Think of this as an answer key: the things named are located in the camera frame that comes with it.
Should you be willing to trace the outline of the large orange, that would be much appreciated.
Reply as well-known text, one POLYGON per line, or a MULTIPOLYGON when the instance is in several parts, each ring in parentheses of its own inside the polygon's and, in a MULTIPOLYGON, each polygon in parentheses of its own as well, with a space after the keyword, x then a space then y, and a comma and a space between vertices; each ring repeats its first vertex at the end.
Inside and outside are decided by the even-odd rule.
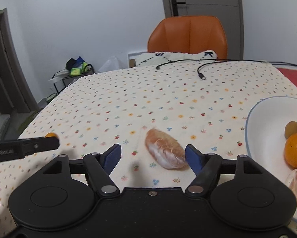
POLYGON ((284 153, 286 162, 293 168, 297 168, 297 134, 287 139, 284 153))

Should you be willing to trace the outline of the white plate blue rim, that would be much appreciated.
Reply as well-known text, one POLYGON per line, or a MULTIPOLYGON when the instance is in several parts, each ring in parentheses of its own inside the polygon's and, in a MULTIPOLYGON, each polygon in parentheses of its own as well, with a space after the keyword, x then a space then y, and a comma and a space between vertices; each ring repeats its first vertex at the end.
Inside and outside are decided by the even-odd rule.
MULTIPOLYGON (((297 98, 276 96, 251 109, 245 128, 248 155, 284 184, 295 170, 284 156, 285 127, 290 121, 297 122, 297 98)), ((297 208, 293 220, 297 222, 297 208)))

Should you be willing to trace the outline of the white box behind chair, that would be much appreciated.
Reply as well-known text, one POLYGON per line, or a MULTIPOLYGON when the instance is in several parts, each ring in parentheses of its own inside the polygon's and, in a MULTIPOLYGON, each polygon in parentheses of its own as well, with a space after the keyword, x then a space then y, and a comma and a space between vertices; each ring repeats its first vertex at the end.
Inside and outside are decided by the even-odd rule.
POLYGON ((127 61, 129 62, 130 68, 133 68, 136 66, 136 58, 143 53, 146 53, 146 52, 145 51, 144 52, 132 52, 132 53, 127 54, 127 61))

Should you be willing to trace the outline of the clear plastic bag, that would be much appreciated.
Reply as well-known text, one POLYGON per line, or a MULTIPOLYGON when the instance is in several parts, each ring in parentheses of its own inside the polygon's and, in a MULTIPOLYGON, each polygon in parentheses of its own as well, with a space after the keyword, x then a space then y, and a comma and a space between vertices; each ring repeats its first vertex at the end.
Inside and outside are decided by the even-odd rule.
POLYGON ((120 69, 127 69, 128 66, 124 64, 118 57, 110 57, 98 70, 99 73, 105 73, 107 71, 114 71, 120 69))

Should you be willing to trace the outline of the black side rack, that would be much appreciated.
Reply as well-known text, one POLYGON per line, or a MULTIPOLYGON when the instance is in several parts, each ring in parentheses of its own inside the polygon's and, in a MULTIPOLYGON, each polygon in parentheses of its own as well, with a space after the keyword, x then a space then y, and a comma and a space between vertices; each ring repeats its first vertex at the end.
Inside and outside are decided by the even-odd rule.
POLYGON ((78 69, 81 70, 80 74, 71 75, 69 70, 64 69, 55 73, 52 78, 49 79, 53 84, 57 95, 78 79, 95 73, 93 66, 89 63, 83 63, 78 69))

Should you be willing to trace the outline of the grey door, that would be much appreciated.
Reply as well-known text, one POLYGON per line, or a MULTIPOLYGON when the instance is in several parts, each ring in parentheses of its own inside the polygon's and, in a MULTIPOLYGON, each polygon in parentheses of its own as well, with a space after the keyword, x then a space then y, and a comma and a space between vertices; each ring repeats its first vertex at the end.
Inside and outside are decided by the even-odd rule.
MULTIPOLYGON (((228 58, 244 57, 244 20, 242 0, 177 0, 179 16, 214 16, 221 22, 227 42, 228 58)), ((173 17, 171 0, 163 0, 165 16, 173 17)))

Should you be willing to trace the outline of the green and black bag pile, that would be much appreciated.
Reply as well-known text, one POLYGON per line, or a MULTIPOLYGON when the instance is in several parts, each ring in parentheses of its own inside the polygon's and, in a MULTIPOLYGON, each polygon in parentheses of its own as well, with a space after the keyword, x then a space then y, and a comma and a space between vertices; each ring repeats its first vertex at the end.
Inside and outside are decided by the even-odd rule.
POLYGON ((82 57, 78 57, 77 59, 70 58, 65 69, 68 70, 70 76, 80 76, 86 74, 87 67, 88 63, 82 57))

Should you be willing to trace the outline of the white cushion black letters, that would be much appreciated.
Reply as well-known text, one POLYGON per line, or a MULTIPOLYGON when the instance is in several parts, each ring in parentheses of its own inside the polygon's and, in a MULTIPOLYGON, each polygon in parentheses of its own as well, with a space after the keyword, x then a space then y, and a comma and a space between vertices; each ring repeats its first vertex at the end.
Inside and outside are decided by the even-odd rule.
POLYGON ((211 59, 215 60, 218 56, 213 50, 203 51, 198 54, 174 53, 174 52, 153 52, 142 53, 135 59, 135 66, 157 66, 158 64, 182 60, 182 59, 211 59))

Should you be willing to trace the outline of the dark doorway frame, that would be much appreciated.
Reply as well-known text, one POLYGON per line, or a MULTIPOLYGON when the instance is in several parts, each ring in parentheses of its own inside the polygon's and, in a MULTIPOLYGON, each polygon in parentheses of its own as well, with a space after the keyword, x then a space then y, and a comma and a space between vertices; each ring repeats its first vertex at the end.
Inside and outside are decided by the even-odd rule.
POLYGON ((38 109, 15 51, 7 9, 0 10, 0 114, 38 109))

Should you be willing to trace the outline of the brown longan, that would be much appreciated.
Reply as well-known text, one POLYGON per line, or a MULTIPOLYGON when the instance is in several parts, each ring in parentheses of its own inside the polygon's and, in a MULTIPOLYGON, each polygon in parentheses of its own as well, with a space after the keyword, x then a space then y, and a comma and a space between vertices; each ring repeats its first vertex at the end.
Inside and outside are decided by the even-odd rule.
POLYGON ((290 121, 285 127, 285 138, 288 139, 293 134, 297 134, 297 122, 290 121))

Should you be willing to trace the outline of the small pomelo segment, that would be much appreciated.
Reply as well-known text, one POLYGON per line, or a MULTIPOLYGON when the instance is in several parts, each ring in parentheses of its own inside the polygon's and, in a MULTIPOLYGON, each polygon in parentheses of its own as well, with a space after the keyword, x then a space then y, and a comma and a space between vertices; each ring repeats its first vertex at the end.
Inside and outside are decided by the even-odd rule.
POLYGON ((169 134, 156 128, 150 129, 145 147, 157 163, 165 169, 181 169, 187 166, 183 147, 169 134))

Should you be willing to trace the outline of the orange leather chair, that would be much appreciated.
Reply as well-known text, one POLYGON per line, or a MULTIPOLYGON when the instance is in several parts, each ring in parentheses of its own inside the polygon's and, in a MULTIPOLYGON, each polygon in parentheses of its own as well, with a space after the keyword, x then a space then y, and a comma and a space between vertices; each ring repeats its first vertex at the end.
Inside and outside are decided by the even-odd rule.
POLYGON ((162 20, 148 39, 148 52, 198 54, 214 51, 226 59, 228 42, 220 21, 213 16, 180 16, 162 20))

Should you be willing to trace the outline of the orange mandarin edge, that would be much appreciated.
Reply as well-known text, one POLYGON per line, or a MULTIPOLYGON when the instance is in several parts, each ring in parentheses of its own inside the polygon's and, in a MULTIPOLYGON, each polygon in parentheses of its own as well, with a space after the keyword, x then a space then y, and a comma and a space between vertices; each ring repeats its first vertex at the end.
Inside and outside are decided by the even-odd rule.
POLYGON ((55 134, 54 132, 49 132, 48 134, 45 135, 45 138, 50 138, 50 137, 54 137, 54 138, 59 138, 57 134, 55 134))

